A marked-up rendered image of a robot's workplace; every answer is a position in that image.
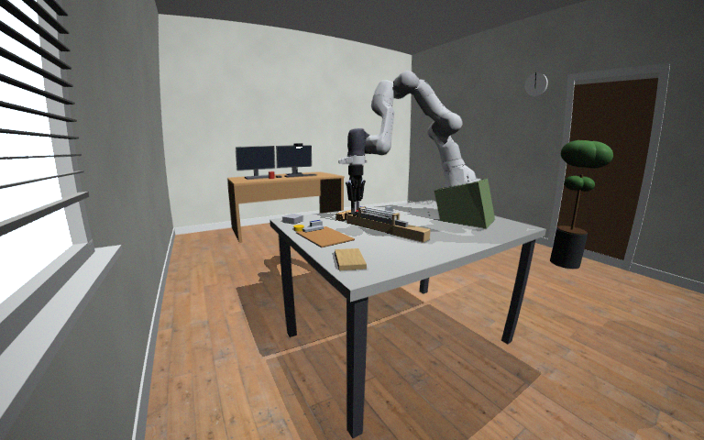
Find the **long wooden batten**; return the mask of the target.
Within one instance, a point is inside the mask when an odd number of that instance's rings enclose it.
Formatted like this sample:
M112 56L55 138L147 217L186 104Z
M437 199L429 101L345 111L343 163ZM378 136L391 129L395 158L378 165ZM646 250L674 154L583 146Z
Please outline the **long wooden batten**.
M349 212L351 212L351 210L348 210L348 211L344 211L344 212L335 214L335 220L338 220L338 221L346 220L346 219L347 219L347 213L349 213Z

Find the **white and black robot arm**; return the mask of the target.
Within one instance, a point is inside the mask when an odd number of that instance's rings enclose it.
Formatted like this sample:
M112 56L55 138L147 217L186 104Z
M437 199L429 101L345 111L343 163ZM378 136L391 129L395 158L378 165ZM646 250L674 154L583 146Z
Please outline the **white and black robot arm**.
M398 77L393 82L381 81L371 101L372 110L382 117L380 133L371 136L364 132L364 128L349 130L347 157L339 159L339 164L362 166L351 164L365 164L367 162L365 154L386 155L391 149L393 99L401 99L407 94L413 94L425 115L435 121L428 127L428 135L440 151L445 188L480 181L476 178L475 172L465 165L461 159L458 144L451 138L451 135L462 127L460 116L449 112L439 101L431 86L426 81L419 80L413 72L405 71Z

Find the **brown clipboard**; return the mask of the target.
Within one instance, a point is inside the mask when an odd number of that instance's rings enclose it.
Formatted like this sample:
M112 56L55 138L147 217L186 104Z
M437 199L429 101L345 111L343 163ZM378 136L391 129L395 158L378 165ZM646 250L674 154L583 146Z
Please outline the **brown clipboard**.
M355 240L353 237L322 225L305 227L302 231L296 232L296 234L308 239L321 248Z

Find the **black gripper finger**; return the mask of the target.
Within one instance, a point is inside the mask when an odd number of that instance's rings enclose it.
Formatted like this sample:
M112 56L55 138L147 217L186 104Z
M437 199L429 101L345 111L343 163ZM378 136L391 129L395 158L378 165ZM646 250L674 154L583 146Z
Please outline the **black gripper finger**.
M357 187L357 193L356 193L356 209L360 207L360 201L363 199L363 192L364 192L364 186L365 186L364 180L358 180L358 187Z
M351 214L356 214L356 193L358 187L358 180L355 180L355 186L352 186L351 179L346 182L348 201L351 201Z

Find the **light brown wooden block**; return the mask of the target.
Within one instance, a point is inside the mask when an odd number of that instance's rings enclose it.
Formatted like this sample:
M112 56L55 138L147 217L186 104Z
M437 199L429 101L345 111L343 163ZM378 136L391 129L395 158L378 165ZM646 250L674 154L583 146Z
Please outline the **light brown wooden block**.
M339 270L365 270L367 263L359 248L335 249Z

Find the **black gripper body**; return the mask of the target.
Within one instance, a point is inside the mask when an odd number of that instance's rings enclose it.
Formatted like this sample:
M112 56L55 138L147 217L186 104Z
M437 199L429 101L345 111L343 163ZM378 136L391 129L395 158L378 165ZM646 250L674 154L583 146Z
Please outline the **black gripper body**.
M355 186L355 180L357 180L357 186L358 186L358 180L362 180L362 175L363 175L363 165L362 166L350 166L348 165L348 175L349 180L351 179L352 186Z

